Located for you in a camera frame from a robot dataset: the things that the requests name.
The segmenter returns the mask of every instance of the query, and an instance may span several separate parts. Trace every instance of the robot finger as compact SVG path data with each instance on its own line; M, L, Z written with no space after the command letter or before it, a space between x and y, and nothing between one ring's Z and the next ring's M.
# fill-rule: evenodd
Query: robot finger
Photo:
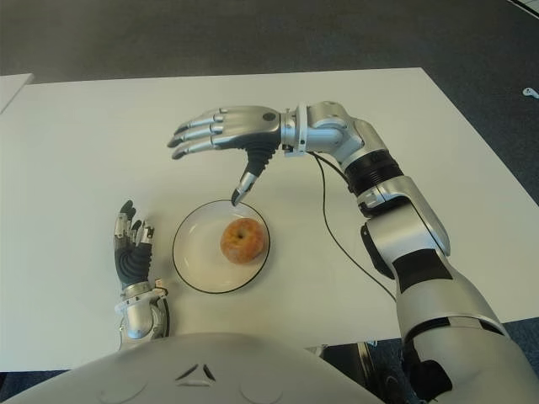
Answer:
M168 147L176 147L184 141L193 141L196 139L202 139L204 137L211 136L213 134L222 133L223 125L221 123L211 123L209 125L196 126L187 130L177 131L170 142Z
M130 237L131 237L131 242L133 244L136 243L136 234L138 233L138 229L141 227L141 225L142 225L141 221L136 221L135 224L131 227Z
M214 146L212 138L206 138L198 141L186 141L185 143L180 144L174 153L172 158L178 160L186 154L204 152L206 150L215 150L219 147Z
M153 244L153 232L155 232L155 228L147 221L144 221L144 224L142 225L142 237L141 242L139 243L139 246L141 244Z
M250 173L249 171L243 173L239 180L239 184L237 185L236 189L234 189L234 192L232 192L232 197L230 198L233 206L236 206L241 202L245 195L247 195L247 193L251 190L257 179L258 176Z

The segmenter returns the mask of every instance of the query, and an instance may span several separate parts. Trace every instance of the small white object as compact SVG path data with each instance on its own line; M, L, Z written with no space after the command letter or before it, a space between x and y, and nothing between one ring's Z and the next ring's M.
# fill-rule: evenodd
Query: small white object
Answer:
M536 90L534 90L533 88L525 88L524 90L522 90L522 93L526 96L526 97L533 97L533 98L537 98L539 99L539 93L537 93Z
M243 217L255 219L264 229L264 250L250 263L231 263L221 252L221 236L227 226ZM270 252L270 234L262 216L245 204L217 200L191 212L179 226L173 243L178 275L189 286L207 293L236 290L262 269Z

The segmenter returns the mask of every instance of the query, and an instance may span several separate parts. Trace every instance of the black fingertip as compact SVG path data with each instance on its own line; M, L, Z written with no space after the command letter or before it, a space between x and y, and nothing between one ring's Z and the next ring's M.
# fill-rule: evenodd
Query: black fingertip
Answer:
M180 153L174 153L172 155L172 159L173 160L179 160L180 158L182 158L183 156L185 156L187 153L185 151L182 151Z
M136 221L135 224L132 226L132 230L137 231L142 225L141 221Z
M184 130L187 130L189 129L188 126L180 126L175 132L174 132L174 135L176 136L179 132L183 132Z
M167 143L167 147L176 147L182 142L181 139L172 139L169 143Z
M232 197L230 198L230 201L232 202L232 206L237 205L237 197L239 196L239 192L237 189L234 189L234 192L232 192Z
M133 201L129 199L120 209L120 213L128 213L129 210L133 207Z
M131 219L133 219L133 217L135 216L135 213L136 213L136 209L135 208L131 208L129 209L127 213L127 220L130 221Z

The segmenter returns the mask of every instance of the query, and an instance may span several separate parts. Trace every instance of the robot forearm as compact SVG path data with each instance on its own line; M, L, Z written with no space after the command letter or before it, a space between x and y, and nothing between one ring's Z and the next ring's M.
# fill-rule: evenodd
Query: robot forearm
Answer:
M539 383L531 366L478 290L449 264L445 228L369 123L331 101L300 104L284 113L231 107L181 125L169 146L177 147L173 158L209 149L246 149L249 164L232 195L236 204L279 142L289 156L331 154L348 178L368 218L361 235L372 261L397 281L405 369L420 396L463 402L480 394L482 400L499 401L517 391L513 399L535 402ZM254 146L265 148L256 172L249 171ZM483 389L486 385L491 392Z

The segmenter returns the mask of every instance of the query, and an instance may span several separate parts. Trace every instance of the white tabletop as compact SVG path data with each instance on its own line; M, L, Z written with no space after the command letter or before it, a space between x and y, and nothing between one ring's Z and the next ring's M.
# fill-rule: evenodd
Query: white tabletop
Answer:
M36 84L0 120L0 370L71 368L118 348L111 235L128 198L157 228L152 274L170 289L174 334L261 332L301 347L398 336L393 302L324 230L311 157L278 152L245 200L272 237L253 282L208 295L173 269L179 223L229 198L246 161L243 151L172 161L165 145L177 125L216 106L326 99L375 126L444 222L451 262L499 318L537 316L539 209L421 69ZM372 268L364 219L334 173L328 218Z
M32 81L32 74L0 76L0 114L8 107L20 89Z

